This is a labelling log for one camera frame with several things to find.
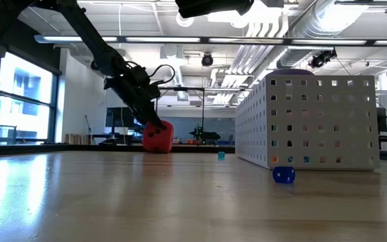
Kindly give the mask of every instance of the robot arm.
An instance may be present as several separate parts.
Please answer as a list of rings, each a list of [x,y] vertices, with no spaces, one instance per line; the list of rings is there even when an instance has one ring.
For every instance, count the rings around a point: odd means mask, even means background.
[[[177,0],[180,12],[189,17],[202,15],[203,11],[200,10],[204,8],[207,13],[231,8],[244,13],[250,9],[252,3],[253,0],[207,0],[200,4],[196,0]],[[162,81],[151,83],[144,67],[136,63],[133,63],[135,66],[132,67],[115,49],[106,44],[76,0],[0,0],[0,41],[18,15],[29,6],[62,13],[91,50],[94,58],[91,68],[106,76],[104,89],[112,88],[132,110],[139,122],[143,124],[150,122],[165,128],[151,103],[152,99],[160,97],[158,84]]]

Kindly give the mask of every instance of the security camera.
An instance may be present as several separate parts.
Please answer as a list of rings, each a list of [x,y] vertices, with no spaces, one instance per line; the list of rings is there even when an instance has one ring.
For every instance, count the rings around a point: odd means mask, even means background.
[[[212,54],[210,54],[210,53],[204,54],[204,57],[202,57],[201,63],[202,63],[203,67],[209,67],[209,66],[213,65]]]

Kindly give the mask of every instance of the red object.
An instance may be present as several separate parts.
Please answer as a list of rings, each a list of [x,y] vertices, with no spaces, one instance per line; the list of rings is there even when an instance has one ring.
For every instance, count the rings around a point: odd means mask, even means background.
[[[168,153],[173,148],[174,127],[167,121],[162,121],[166,130],[151,123],[146,125],[143,132],[142,146],[148,152]]]

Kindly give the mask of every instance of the small teal cube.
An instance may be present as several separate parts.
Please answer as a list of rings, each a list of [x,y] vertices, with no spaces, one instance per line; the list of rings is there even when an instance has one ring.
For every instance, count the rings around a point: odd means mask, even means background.
[[[225,152],[219,152],[218,153],[218,158],[219,158],[219,160],[224,160],[225,159]]]

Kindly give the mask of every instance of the white pegboard box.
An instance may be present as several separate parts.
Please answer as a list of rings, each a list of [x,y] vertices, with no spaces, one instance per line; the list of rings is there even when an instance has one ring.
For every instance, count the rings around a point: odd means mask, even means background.
[[[260,166],[379,167],[373,76],[266,76],[236,110],[236,153]]]

